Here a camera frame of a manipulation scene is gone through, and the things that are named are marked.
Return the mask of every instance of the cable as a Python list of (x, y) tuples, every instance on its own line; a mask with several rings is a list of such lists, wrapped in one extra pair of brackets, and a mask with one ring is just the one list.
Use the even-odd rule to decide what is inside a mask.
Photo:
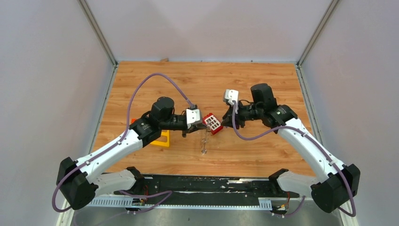
[(251, 104), (251, 102), (249, 102), (249, 101), (247, 101), (247, 100), (239, 100), (239, 101), (245, 101), (245, 102), (247, 102), (248, 104)]
[[(237, 102), (235, 100), (233, 100), (233, 116), (232, 116), (232, 120), (233, 122), (235, 122), (235, 111), (237, 110)], [(331, 157), (324, 151), (324, 149), (318, 144), (318, 142), (316, 142), (312, 137), (310, 137), (309, 135), (306, 135), (304, 132), (302, 132), (300, 129), (298, 128), (294, 128), (291, 126), (277, 126), (274, 127), (266, 132), (263, 132), (257, 136), (254, 137), (243, 137), (237, 130), (236, 127), (236, 123), (233, 123), (233, 128), (234, 128), (234, 132), (237, 134), (237, 136), (243, 140), (255, 140), (258, 139), (260, 137), (263, 137), (266, 134), (269, 134), (273, 131), (279, 130), (279, 129), (291, 129), (294, 130), (296, 132), (298, 132), (299, 134), (301, 134), (302, 136), (306, 137), (309, 141), (311, 141), (325, 156), (325, 158), (327, 159), (327, 161), (332, 162)], [(346, 179), (345, 175), (341, 172), (341, 170), (339, 169), (339, 167), (333, 163), (332, 166), (334, 167), (334, 169), (338, 172), (339, 176), (342, 178), (343, 183), (345, 184), (345, 188), (346, 191), (348, 192), (348, 196), (349, 196), (349, 200), (351, 201), (351, 208), (352, 208), (352, 213), (347, 212), (346, 210), (342, 209), (341, 207), (338, 207), (338, 209), (340, 211), (342, 211), (344, 214), (350, 216), (350, 217), (355, 217), (356, 216), (356, 208), (355, 208), (355, 201), (353, 199), (353, 194), (351, 191), (351, 188), (349, 187), (349, 183), (348, 180)]]
[[(114, 219), (115, 217), (118, 217), (118, 216), (120, 216), (120, 215), (122, 215), (122, 214), (129, 214), (129, 213), (133, 212), (133, 215), (136, 215), (137, 213), (145, 213), (145, 212), (151, 211), (152, 209), (154, 209), (155, 207), (157, 207), (157, 206), (159, 206), (161, 203), (163, 203), (163, 202), (164, 202), (167, 198), (169, 198), (169, 196), (172, 194), (172, 191), (164, 191), (164, 192), (160, 192), (160, 193), (152, 194), (152, 195), (133, 195), (133, 194), (129, 194), (129, 193), (125, 192), (125, 191), (119, 191), (119, 192), (121, 192), (122, 194), (128, 195), (128, 196), (130, 196), (130, 197), (133, 197), (133, 198), (147, 198), (147, 199), (148, 199), (148, 198), (157, 197), (157, 196), (160, 196), (160, 195), (163, 195), (163, 194), (167, 194), (167, 196), (165, 196), (161, 201), (159, 201), (159, 202), (156, 203), (155, 205), (151, 206), (150, 208), (147, 208), (147, 209), (144, 209), (144, 210), (139, 210), (139, 211), (129, 211), (129, 210), (128, 210), (128, 211), (123, 211), (123, 212), (117, 213), (117, 214), (113, 215), (112, 217), (109, 217), (108, 219), (103, 220), (103, 221), (101, 221), (100, 223), (95, 224), (95, 225), (93, 225), (93, 226), (102, 225), (102, 224), (105, 223), (106, 221), (109, 221), (109, 220), (111, 220), (111, 219)], [(75, 226), (78, 226), (78, 224), (77, 224), (77, 222), (76, 222), (76, 218), (77, 218), (77, 215), (73, 217), (73, 224), (74, 224)]]
[(303, 207), (303, 204), (305, 203), (305, 198), (306, 198), (306, 196), (302, 196), (302, 199), (301, 199), (301, 202), (299, 203), (299, 206), (292, 213), (288, 213), (288, 214), (272, 213), (271, 215), (272, 216), (277, 215), (277, 216), (282, 217), (282, 218), (292, 217), (294, 214), (296, 214)]
[[(108, 151), (110, 151), (110, 150), (112, 150), (114, 147), (116, 147), (116, 145), (118, 145), (118, 142), (122, 142), (122, 141), (123, 141), (123, 139), (124, 139), (124, 138), (126, 137), (126, 135), (128, 134), (128, 130), (129, 130), (130, 108), (131, 108), (131, 106), (132, 106), (133, 99), (135, 98), (136, 93), (137, 93), (138, 90), (142, 87), (142, 85), (143, 85), (147, 80), (149, 80), (151, 77), (156, 76), (156, 75), (162, 76), (162, 77), (164, 77), (165, 79), (167, 79), (167, 80), (177, 89), (177, 91), (179, 91), (179, 93), (180, 93), (180, 94), (183, 96), (183, 98), (187, 101), (187, 103), (190, 105), (190, 107), (194, 107), (194, 105), (191, 103), (191, 101), (188, 99), (188, 97), (183, 93), (183, 91), (182, 91), (182, 90), (176, 85), (176, 83), (175, 83), (173, 80), (171, 80), (168, 76), (166, 76), (166, 75), (164, 75), (164, 74), (162, 74), (162, 73), (153, 73), (153, 74), (148, 75), (147, 78), (145, 78), (145, 79), (137, 86), (137, 88), (135, 89), (135, 91), (134, 91), (134, 93), (133, 93), (133, 95), (132, 95), (132, 97), (131, 97), (131, 99), (130, 99), (130, 101), (129, 101), (128, 113), (127, 113), (127, 115), (126, 115), (126, 128), (125, 128), (125, 131), (123, 132), (122, 137), (121, 137), (115, 144), (113, 144), (113, 145), (111, 145), (110, 147), (106, 148), (104, 151), (100, 152), (99, 154), (93, 156), (93, 157), (90, 158), (87, 162), (90, 163), (90, 162), (94, 161), (95, 159), (99, 158), (100, 156), (104, 155), (105, 153), (107, 153)], [(67, 173), (67, 174), (60, 180), (60, 182), (57, 184), (56, 189), (55, 189), (55, 191), (54, 191), (54, 193), (53, 193), (52, 200), (51, 200), (51, 204), (52, 204), (52, 206), (53, 206), (53, 209), (54, 209), (56, 212), (62, 213), (62, 212), (65, 212), (65, 211), (68, 211), (69, 209), (71, 209), (71, 206), (69, 206), (69, 207), (67, 207), (67, 208), (65, 208), (65, 209), (63, 209), (63, 210), (62, 210), (62, 209), (59, 209), (59, 208), (57, 207), (57, 205), (56, 205), (56, 196), (57, 196), (58, 190), (60, 190), (61, 185), (67, 180), (67, 178), (68, 178), (70, 175), (72, 175), (74, 172), (78, 171), (78, 170), (81, 169), (82, 167), (87, 166), (87, 165), (88, 165), (87, 162), (84, 162), (84, 163), (82, 163), (81, 165), (77, 166), (76, 168), (72, 169), (72, 170), (71, 170), (69, 173)]]
[(145, 213), (148, 212), (152, 209), (154, 209), (155, 207), (161, 205), (161, 203), (163, 203), (167, 198), (169, 198), (169, 196), (172, 194), (172, 191), (164, 191), (164, 192), (160, 192), (160, 193), (156, 193), (156, 194), (152, 194), (152, 195), (134, 195), (134, 194), (129, 194), (125, 191), (120, 191), (122, 194), (128, 195), (132, 198), (153, 198), (153, 197), (157, 197), (163, 194), (167, 194), (167, 196), (165, 196), (161, 201), (157, 202), (155, 205), (151, 206), (150, 208), (144, 209), (144, 210), (139, 210), (139, 211), (134, 211), (133, 214), (136, 213)]
[(148, 186), (144, 186), (145, 187), (145, 195), (148, 195)]
[(281, 207), (282, 207), (282, 206), (287, 206), (287, 209), (288, 209), (288, 208), (289, 208), (289, 200), (291, 199), (291, 197), (289, 196), (289, 192), (287, 192), (287, 196), (288, 196), (287, 202), (284, 203), (284, 204), (282, 204)]

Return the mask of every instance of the enclosure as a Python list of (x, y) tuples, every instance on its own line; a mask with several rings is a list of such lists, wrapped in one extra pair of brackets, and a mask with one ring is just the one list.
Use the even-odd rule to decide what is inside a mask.
[[(221, 119), (226, 89), (251, 99), (267, 83), (332, 154), (361, 170), (357, 216), (322, 212), (311, 198), (292, 218), (265, 211), (170, 210), (123, 215), (103, 225), (394, 225), (398, 198), (396, 60), (399, 27), (392, 0), (69, 0), (2, 1), (1, 224), (73, 225), (73, 211), (51, 208), (60, 161), (119, 136), (159, 97), (187, 103), (164, 73)], [(260, 121), (240, 129), (252, 137)], [(170, 131), (170, 146), (148, 145), (107, 172), (267, 178), (281, 168), (314, 176), (283, 138), (239, 139), (232, 128), (208, 137)], [(291, 208), (300, 199), (291, 199)], [(68, 203), (58, 194), (59, 208)], [(75, 218), (95, 225), (120, 208), (85, 207)]]

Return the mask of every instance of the metal frame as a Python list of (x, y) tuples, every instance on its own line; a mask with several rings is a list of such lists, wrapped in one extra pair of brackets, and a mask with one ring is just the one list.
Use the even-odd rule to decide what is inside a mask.
[[(90, 146), (90, 149), (89, 149), (89, 151), (90, 151), (90, 150), (92, 150), (92, 148), (94, 146), (94, 143), (95, 143), (95, 140), (96, 140), (96, 137), (97, 137), (97, 134), (98, 134), (98, 130), (99, 130), (99, 127), (100, 127), (100, 124), (101, 124), (101, 120), (102, 120), (103, 115), (104, 115), (105, 107), (106, 107), (106, 104), (107, 104), (108, 99), (109, 99), (109, 95), (110, 95), (110, 92), (111, 92), (111, 88), (112, 88), (113, 82), (115, 80), (115, 76), (116, 76), (116, 72), (117, 72), (117, 69), (118, 69), (119, 62), (115, 59), (115, 57), (114, 57), (114, 55), (113, 55), (113, 53), (111, 51), (111, 48), (109, 47), (109, 45), (108, 45), (103, 33), (100, 30), (100, 27), (99, 27), (98, 23), (95, 20), (95, 17), (93, 15), (93, 13), (90, 10), (90, 7), (89, 7), (87, 1), (86, 0), (77, 0), (77, 1), (78, 1), (78, 3), (81, 6), (82, 11), (85, 13), (85, 15), (86, 15), (91, 27), (93, 28), (93, 30), (94, 30), (94, 32), (95, 32), (95, 34), (96, 34), (96, 36), (97, 36), (97, 38), (99, 40), (99, 42), (101, 43), (102, 47), (104, 48), (104, 51), (105, 51), (106, 55), (108, 56), (110, 62), (114, 66), (114, 70), (113, 70), (112, 76), (110, 78), (108, 89), (107, 89), (107, 92), (106, 92), (105, 97), (104, 97), (104, 103), (103, 103), (103, 107), (101, 109), (101, 114), (100, 114), (100, 117), (99, 117), (99, 120), (98, 120), (98, 123), (97, 123), (95, 134), (93, 136), (92, 143), (91, 143), (91, 146)], [(324, 13), (324, 15), (323, 15), (323, 17), (322, 17), (322, 19), (320, 21), (320, 23), (318, 24), (315, 32), (313, 33), (311, 39), (309, 40), (308, 44), (306, 45), (306, 48), (304, 49), (300, 59), (297, 62), (292, 62), (292, 63), (295, 64), (296, 73), (297, 73), (298, 80), (299, 80), (299, 83), (300, 83), (300, 86), (301, 86), (301, 90), (302, 90), (305, 106), (306, 106), (307, 111), (308, 111), (308, 116), (310, 118), (311, 127), (312, 127), (312, 130), (313, 130), (314, 136), (316, 137), (316, 139), (321, 144), (323, 143), (322, 142), (322, 135), (321, 135), (321, 131), (320, 131), (319, 127), (318, 127), (318, 119), (317, 119), (317, 117), (315, 115), (315, 112), (313, 110), (313, 102), (312, 102), (312, 99), (311, 99), (311, 97), (310, 97), (310, 95), (308, 93), (308, 90), (307, 90), (308, 84), (306, 82), (306, 79), (305, 79), (305, 76), (304, 76), (304, 73), (303, 73), (302, 64), (306, 60), (308, 54), (310, 53), (311, 49), (313, 48), (314, 44), (316, 43), (319, 35), (321, 34), (322, 30), (324, 29), (326, 23), (328, 22), (329, 18), (333, 14), (333, 12), (336, 9), (336, 6), (337, 6), (337, 4), (339, 2), (340, 2), (339, 0), (331, 0), (326, 12)], [(64, 203), (63, 203), (63, 208), (66, 208), (67, 206), (68, 206), (68, 202), (65, 200)], [(350, 209), (350, 204), (347, 202), (347, 203), (345, 203), (343, 205), (343, 207), (344, 207), (344, 209), (349, 210)], [(57, 221), (56, 225), (58, 225), (58, 226), (69, 226), (70, 223), (72, 222), (73, 213), (74, 213), (73, 210), (61, 213), (59, 215), (59, 218), (58, 218), (58, 221)], [(347, 215), (345, 215), (343, 213), (341, 213), (341, 218), (342, 218), (343, 224), (345, 226), (358, 226), (358, 222), (357, 222), (356, 218), (351, 218), (351, 217), (349, 217), (349, 216), (347, 216)]]
[[(93, 199), (87, 206), (96, 207), (123, 207), (123, 208), (150, 208), (153, 204), (145, 204), (144, 206), (135, 206), (134, 203), (137, 198), (132, 198), (127, 195), (102, 195)], [(205, 206), (205, 205), (164, 205), (161, 204), (157, 208), (159, 209), (195, 209), (195, 210), (272, 210), (271, 200), (265, 198), (258, 198), (259, 205), (257, 206)]]
[(101, 32), (100, 27), (98, 26), (98, 23), (97, 23), (96, 19), (94, 18), (94, 15), (93, 15), (93, 13), (90, 10), (90, 7), (88, 6), (87, 1), (86, 0), (77, 0), (77, 1), (78, 1), (79, 5), (81, 6), (82, 11), (85, 13), (85, 15), (86, 15), (91, 27), (93, 28), (94, 33), (96, 33), (98, 40), (100, 41), (101, 45), (103, 46), (107, 57), (111, 61), (112, 65), (114, 67), (116, 67), (118, 62), (115, 59), (115, 57), (114, 57), (114, 55), (113, 55), (113, 53), (111, 51), (111, 48), (109, 47), (107, 41), (105, 40), (104, 35)]
[(313, 134), (315, 136), (315, 138), (321, 143), (323, 144), (323, 139), (322, 139), (322, 135), (321, 135), (321, 130), (318, 126), (318, 119), (316, 117), (316, 114), (314, 113), (313, 110), (313, 102), (311, 100), (311, 97), (309, 96), (308, 90), (307, 90), (307, 82), (305, 80), (305, 78), (303, 77), (303, 72), (302, 72), (302, 67), (298, 65), (295, 65), (295, 69), (296, 69), (296, 75), (298, 76), (298, 80), (299, 80), (299, 85), (301, 86), (301, 91), (302, 91), (302, 95), (303, 95), (303, 100), (306, 106), (306, 110), (308, 112), (308, 117), (309, 120), (311, 122), (311, 128), (313, 131)]
[(319, 37), (320, 33), (322, 32), (324, 26), (326, 25), (328, 19), (331, 17), (332, 13), (334, 12), (339, 0), (331, 0), (330, 5), (328, 6), (324, 16), (320, 20), (319, 25), (317, 26), (316, 30), (314, 31), (309, 43), (306, 45), (305, 50), (303, 51), (299, 61), (297, 62), (298, 66), (301, 66), (305, 61), (306, 57), (308, 56), (310, 50), (312, 49), (314, 43), (316, 42), (317, 38)]

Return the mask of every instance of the white cable tie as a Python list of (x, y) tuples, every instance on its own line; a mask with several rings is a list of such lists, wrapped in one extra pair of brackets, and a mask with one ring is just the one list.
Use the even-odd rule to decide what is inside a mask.
[(333, 158), (332, 160), (331, 160), (331, 162), (329, 162), (328, 164), (330, 165), (330, 166), (333, 166), (333, 164), (336, 164), (338, 162), (338, 159), (337, 158)]
[(309, 130), (305, 129), (305, 132), (303, 132), (302, 137), (306, 136), (309, 134)]

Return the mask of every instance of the metal bracket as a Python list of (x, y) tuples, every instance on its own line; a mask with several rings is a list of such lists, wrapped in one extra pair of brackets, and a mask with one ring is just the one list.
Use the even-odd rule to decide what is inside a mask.
[(202, 122), (201, 111), (199, 109), (186, 109), (186, 119), (187, 128), (189, 129), (191, 125), (198, 124)]
[(231, 106), (233, 106), (234, 102), (236, 102), (236, 104), (238, 104), (238, 91), (233, 90), (233, 89), (226, 89), (226, 91), (224, 92), (224, 97), (223, 97), (223, 101), (226, 104), (229, 104)]
[[(122, 208), (150, 208), (152, 204), (140, 205), (140, 199), (126, 195), (99, 196), (94, 198), (87, 206), (95, 207), (122, 207)], [(259, 198), (257, 206), (223, 206), (223, 205), (159, 205), (161, 209), (192, 209), (192, 210), (272, 210), (271, 201)]]

